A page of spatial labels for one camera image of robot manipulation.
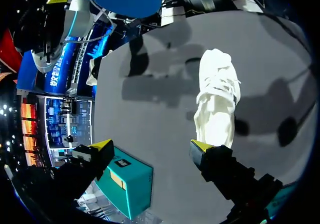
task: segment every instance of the red panel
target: red panel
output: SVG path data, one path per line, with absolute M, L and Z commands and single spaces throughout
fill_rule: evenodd
M 13 72 L 18 72 L 22 61 L 22 55 L 15 49 L 9 29 L 4 32 L 0 40 L 0 61 Z

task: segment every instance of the blue screen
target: blue screen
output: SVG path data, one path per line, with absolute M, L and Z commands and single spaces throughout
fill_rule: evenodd
M 23 90 L 34 90 L 37 72 L 31 51 L 25 52 L 21 61 L 16 87 Z
M 77 40 L 77 37 L 67 37 L 66 40 Z M 67 43 L 63 50 L 62 55 L 58 59 L 54 68 L 45 76 L 44 91 L 55 94 L 64 94 L 67 90 L 66 83 L 69 74 L 69 69 L 72 57 L 76 49 L 75 43 Z

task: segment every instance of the gray table surface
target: gray table surface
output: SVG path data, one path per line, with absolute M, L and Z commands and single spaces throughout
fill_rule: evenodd
M 232 146 L 238 161 L 255 168 L 257 178 L 269 173 L 288 184 L 303 172 L 314 140 L 316 80 L 303 33 L 289 21 L 242 11 L 211 13 L 118 48 L 100 66 L 95 141 L 112 138 L 154 168 L 149 211 L 175 224 L 219 223 L 233 206 L 189 157 L 199 60 L 213 48 L 231 55 L 241 81 Z M 293 141 L 279 141 L 280 126 L 282 140 L 295 122 Z

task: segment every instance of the display screen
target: display screen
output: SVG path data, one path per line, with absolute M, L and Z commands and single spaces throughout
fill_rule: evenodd
M 35 166 L 38 166 L 38 167 L 42 167 L 43 166 L 43 163 L 41 162 L 41 160 L 38 158 L 38 156 L 34 153 L 26 153 L 25 154 L 25 157 L 26 157 L 26 163 L 28 166 L 32 166 L 32 165 L 35 165 Z
M 36 119 L 36 113 L 35 113 L 35 105 L 31 104 L 21 104 L 21 117 L 22 118 L 31 118 Z
M 27 163 L 28 166 L 37 165 L 37 164 L 36 164 L 37 162 L 36 162 L 36 160 L 35 160 L 35 159 L 36 159 L 36 158 L 35 158 L 35 157 L 36 157 L 35 154 L 33 154 L 33 153 L 26 153 L 26 154 L 25 154 L 25 157 L 26 157 L 26 159 L 27 159 L 27 160 L 26 160 L 26 161 L 27 161 L 26 163 Z
M 35 135 L 37 132 L 36 121 L 22 120 L 22 133 L 27 135 Z
M 23 144 L 24 144 L 24 148 L 25 150 L 30 150 L 30 151 L 35 151 L 36 149 L 36 144 L 37 144 L 37 139 L 34 138 L 34 137 L 27 137 L 27 136 L 24 136 L 24 139 L 23 139 Z

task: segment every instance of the shoe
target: shoe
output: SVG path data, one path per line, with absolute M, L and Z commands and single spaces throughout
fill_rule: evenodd
M 231 148 L 234 111 L 241 96 L 239 83 L 229 54 L 218 49 L 205 51 L 200 60 L 200 92 L 194 115 L 198 141 Z

